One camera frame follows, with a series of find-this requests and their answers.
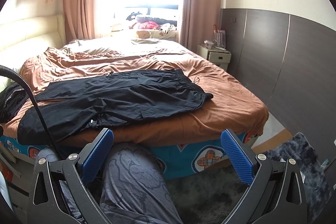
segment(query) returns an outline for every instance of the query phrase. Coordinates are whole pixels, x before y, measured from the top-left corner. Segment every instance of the braided black hose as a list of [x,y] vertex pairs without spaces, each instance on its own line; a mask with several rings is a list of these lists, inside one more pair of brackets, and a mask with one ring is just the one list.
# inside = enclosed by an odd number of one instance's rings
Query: braided black hose
[[47,135],[49,136],[50,138],[50,142],[51,142],[51,145],[53,146],[53,148],[55,149],[55,152],[57,154],[57,156],[60,158],[60,159],[63,159],[63,157],[61,156],[61,153],[59,152],[57,146],[56,146],[56,143],[54,142],[54,139],[53,137],[51,136],[50,132],[49,132],[49,129],[44,121],[44,118],[42,116],[42,113],[41,113],[41,110],[34,98],[34,95],[32,93],[32,90],[30,89],[29,85],[26,83],[26,81],[19,75],[17,74],[14,70],[10,69],[10,68],[7,68],[5,66],[2,66],[0,65],[0,76],[5,76],[7,78],[10,78],[12,80],[14,80],[15,82],[17,82],[21,87],[23,87],[25,89],[25,91],[27,92],[31,102],[33,103],[33,106],[35,107],[35,110],[37,112],[37,115],[39,116],[40,118],[40,121],[42,123],[42,126],[44,128],[44,131],[47,133]]

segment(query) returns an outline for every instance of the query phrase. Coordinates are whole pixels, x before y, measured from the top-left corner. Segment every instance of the folded dark clothing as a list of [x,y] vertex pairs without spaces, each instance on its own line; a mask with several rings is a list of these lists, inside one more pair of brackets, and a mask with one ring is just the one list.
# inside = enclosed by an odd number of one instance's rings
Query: folded dark clothing
[[158,18],[158,17],[150,17],[148,15],[137,15],[135,17],[135,19],[139,23],[145,23],[145,22],[148,22],[148,21],[154,21],[158,25],[163,25],[163,24],[169,23],[169,24],[174,25],[175,27],[177,27],[177,20],[166,20],[166,19]]
[[[55,141],[84,129],[115,128],[150,122],[200,108],[213,98],[182,70],[134,70],[50,83],[37,101]],[[34,108],[22,117],[17,138],[23,145],[49,144]]]
[[10,84],[0,93],[0,123],[13,119],[27,101],[28,95],[17,83]]

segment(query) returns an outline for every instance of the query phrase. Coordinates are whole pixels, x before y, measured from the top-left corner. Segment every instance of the rug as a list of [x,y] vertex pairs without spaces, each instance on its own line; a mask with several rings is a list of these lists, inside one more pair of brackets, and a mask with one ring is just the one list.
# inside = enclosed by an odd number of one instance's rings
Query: rug
[[[331,196],[331,189],[317,160],[316,151],[302,133],[274,150],[265,152],[271,160],[293,158],[305,175],[308,224],[319,215]],[[234,208],[247,185],[240,182],[232,166],[209,170],[167,181],[168,190],[184,224],[220,224]]]

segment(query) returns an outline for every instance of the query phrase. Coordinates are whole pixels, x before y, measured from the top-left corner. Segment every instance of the orange blanket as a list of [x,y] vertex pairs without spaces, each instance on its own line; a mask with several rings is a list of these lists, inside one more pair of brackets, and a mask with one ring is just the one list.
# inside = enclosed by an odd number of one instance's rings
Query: orange blanket
[[[263,126],[268,119],[266,106],[231,75],[181,45],[168,41],[150,45],[134,45],[130,42],[111,48],[114,50],[104,49],[104,53],[95,55],[65,53],[49,48],[43,54],[28,59],[20,74],[34,94],[38,94],[53,81],[107,75],[111,71],[181,68],[189,79],[198,81],[197,84],[205,92],[212,93],[214,98],[192,113],[142,125],[114,128],[115,142],[134,142],[147,146],[196,143],[218,139],[226,128],[231,128],[237,134],[263,133]],[[16,138],[20,119],[30,107],[32,103],[28,100],[16,117],[1,125],[4,135]],[[86,130],[62,143],[81,147],[91,142],[98,133]]]

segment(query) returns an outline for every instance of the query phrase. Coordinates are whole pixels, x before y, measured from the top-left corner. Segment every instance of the headboard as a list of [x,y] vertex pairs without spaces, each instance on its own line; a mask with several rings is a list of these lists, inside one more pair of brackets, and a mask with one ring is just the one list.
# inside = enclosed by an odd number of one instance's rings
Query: headboard
[[[0,25],[0,65],[19,71],[24,62],[48,47],[65,45],[64,15],[34,17]],[[10,80],[0,76],[0,92]]]

